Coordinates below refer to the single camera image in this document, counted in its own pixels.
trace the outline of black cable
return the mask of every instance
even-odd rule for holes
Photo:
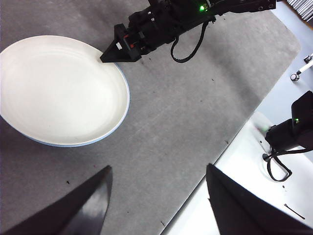
[[[312,151],[312,149],[299,149],[299,150],[290,150],[290,151],[281,151],[281,152],[276,152],[273,154],[270,154],[266,157],[263,157],[264,161],[267,161],[267,159],[273,158],[273,157],[277,157],[277,156],[281,156],[281,155],[286,155],[286,154],[296,154],[296,153],[307,153]]]
[[[189,56],[187,56],[187,57],[184,58],[184,59],[177,59],[177,58],[175,58],[174,55],[173,55],[174,47],[176,46],[176,44],[177,44],[178,41],[179,41],[179,36],[176,36],[176,39],[175,39],[175,41],[173,42],[173,45],[172,45],[172,47],[171,47],[171,56],[172,56],[173,60],[175,60],[175,61],[178,62],[178,63],[185,63],[185,62],[187,62],[188,60],[190,60],[192,57],[194,57],[194,55],[197,53],[197,50],[199,49],[199,47],[200,47],[200,45],[201,45],[201,43],[202,43],[202,41],[203,41],[205,29],[206,29],[206,27],[207,27],[208,24],[209,24],[209,21],[206,21],[206,22],[204,22],[204,23],[202,24],[201,35],[200,35],[199,41],[198,41],[198,43],[197,43],[195,49],[193,50],[193,52],[192,52]]]
[[[292,171],[290,169],[288,169],[288,167],[286,167],[279,159],[278,159],[278,156],[281,156],[281,155],[286,155],[286,154],[296,154],[296,153],[306,153],[306,152],[310,152],[312,151],[311,149],[300,149],[300,150],[290,150],[290,151],[282,151],[282,152],[276,152],[276,153],[273,153],[269,156],[264,156],[263,159],[265,161],[268,162],[267,164],[267,169],[268,169],[268,174],[269,176],[274,180],[274,181],[278,181],[278,182],[283,182],[283,181],[286,181],[291,175],[292,175]],[[275,159],[276,162],[283,168],[285,169],[287,172],[288,172],[288,175],[281,179],[281,180],[277,180],[275,179],[275,177],[273,176],[272,174],[272,171],[271,171],[271,167],[270,167],[270,161],[272,159]]]

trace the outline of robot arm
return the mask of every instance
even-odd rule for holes
[[[149,3],[146,9],[129,16],[128,28],[123,24],[114,26],[114,40],[100,57],[102,62],[135,62],[165,43],[175,39],[177,43],[179,35],[200,24],[204,24],[203,39],[207,23],[214,22],[216,15],[276,8],[276,0],[149,0]]]

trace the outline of metal stand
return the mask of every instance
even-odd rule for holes
[[[301,73],[303,73],[305,70],[307,70],[308,68],[313,66],[313,53],[311,55],[308,55],[307,57],[305,57],[303,60],[307,64],[305,66],[303,66],[302,68],[300,68],[296,73],[294,73],[290,76],[290,79],[294,82],[298,81],[300,79]]]

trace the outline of white floor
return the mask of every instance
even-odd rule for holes
[[[293,171],[293,175],[286,182],[274,182],[268,176],[266,163],[261,157],[268,144],[255,128],[256,119],[260,121],[259,113],[266,116],[261,119],[267,124],[279,124],[291,118],[292,103],[306,91],[313,90],[313,68],[305,71],[298,82],[290,80],[290,75],[305,65],[303,58],[313,53],[313,30],[283,2],[279,2],[277,9],[272,12],[297,37],[301,51],[216,166],[258,197],[313,227],[313,203],[310,201],[313,198],[313,190],[307,187],[313,184],[313,153],[282,156],[281,161]],[[208,198],[206,181],[203,179],[162,234],[218,235],[218,227]],[[306,219],[303,220],[287,209],[285,203]]]

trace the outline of gray mat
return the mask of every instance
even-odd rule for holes
[[[146,0],[2,0],[1,49],[50,34],[104,50],[113,39],[113,25],[126,23],[146,6]],[[177,57],[192,51],[200,30],[180,37]],[[270,12],[227,14],[210,25],[188,63],[174,62],[166,45],[137,63],[119,64],[131,105],[122,125],[100,142],[50,147],[0,118],[3,230],[111,165],[112,197],[102,234],[159,234],[299,47]]]

